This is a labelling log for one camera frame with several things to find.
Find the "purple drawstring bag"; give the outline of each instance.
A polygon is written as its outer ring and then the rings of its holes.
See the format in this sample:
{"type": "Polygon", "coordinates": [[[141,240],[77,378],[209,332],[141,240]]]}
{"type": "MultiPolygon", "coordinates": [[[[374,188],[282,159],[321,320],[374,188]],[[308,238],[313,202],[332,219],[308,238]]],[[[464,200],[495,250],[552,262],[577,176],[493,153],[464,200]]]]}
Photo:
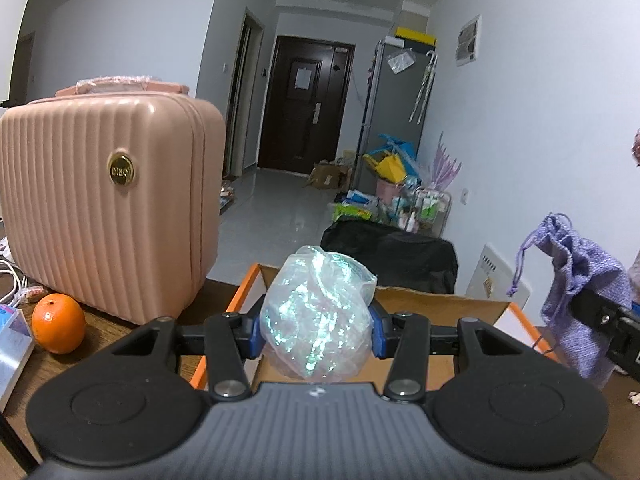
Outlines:
{"type": "Polygon", "coordinates": [[[513,286],[518,290],[524,253],[536,245],[551,256],[555,278],[542,307],[542,319],[553,334],[568,363],[585,379],[602,388],[614,364],[606,357],[609,338],[575,319],[569,302],[584,288],[625,308],[631,308],[631,288],[622,264],[598,244],[581,238],[563,214],[550,214],[520,247],[516,256],[513,286]]]}

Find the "orange fruit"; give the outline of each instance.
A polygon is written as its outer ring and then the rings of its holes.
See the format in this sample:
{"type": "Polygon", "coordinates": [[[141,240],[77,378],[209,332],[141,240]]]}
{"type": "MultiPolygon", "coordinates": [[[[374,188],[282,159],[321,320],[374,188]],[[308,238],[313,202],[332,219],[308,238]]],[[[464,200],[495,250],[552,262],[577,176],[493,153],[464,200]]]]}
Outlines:
{"type": "Polygon", "coordinates": [[[33,337],[53,354],[68,354],[84,339],[84,312],[78,302],[65,294],[49,294],[33,311],[33,337]]]}

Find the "yellow bag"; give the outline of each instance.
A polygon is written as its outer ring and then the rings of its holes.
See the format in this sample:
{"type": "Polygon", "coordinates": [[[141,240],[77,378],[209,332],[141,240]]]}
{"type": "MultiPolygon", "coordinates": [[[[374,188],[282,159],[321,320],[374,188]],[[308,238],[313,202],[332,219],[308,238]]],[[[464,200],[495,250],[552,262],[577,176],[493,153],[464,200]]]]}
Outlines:
{"type": "Polygon", "coordinates": [[[398,184],[406,177],[406,171],[404,170],[404,164],[400,155],[389,152],[385,152],[386,156],[380,161],[377,161],[371,155],[366,153],[362,156],[362,159],[375,171],[380,177],[388,180],[392,184],[398,184]]]}

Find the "gold round badge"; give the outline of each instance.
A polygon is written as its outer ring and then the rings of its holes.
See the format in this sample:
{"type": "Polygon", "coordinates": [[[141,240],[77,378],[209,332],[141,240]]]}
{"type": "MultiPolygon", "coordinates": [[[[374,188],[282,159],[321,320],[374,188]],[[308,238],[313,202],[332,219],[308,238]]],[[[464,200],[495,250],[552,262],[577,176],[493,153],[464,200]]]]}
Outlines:
{"type": "Polygon", "coordinates": [[[133,180],[133,162],[124,153],[114,153],[109,161],[109,176],[114,184],[128,186],[133,180]]]}

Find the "gray refrigerator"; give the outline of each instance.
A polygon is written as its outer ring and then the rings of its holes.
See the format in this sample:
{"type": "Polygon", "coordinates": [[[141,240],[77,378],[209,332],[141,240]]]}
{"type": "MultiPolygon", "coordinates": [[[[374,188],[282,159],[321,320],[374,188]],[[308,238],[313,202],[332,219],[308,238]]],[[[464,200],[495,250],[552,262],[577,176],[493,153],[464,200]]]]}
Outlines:
{"type": "Polygon", "coordinates": [[[414,52],[415,63],[402,72],[394,74],[386,60],[389,55],[400,51],[399,47],[383,41],[376,47],[351,186],[352,189],[363,193],[375,194],[376,192],[377,178],[362,160],[362,155],[384,146],[385,141],[379,137],[379,134],[388,134],[412,143],[416,153],[420,146],[424,120],[418,124],[416,116],[410,123],[409,117],[414,109],[429,59],[425,54],[414,52]]]}

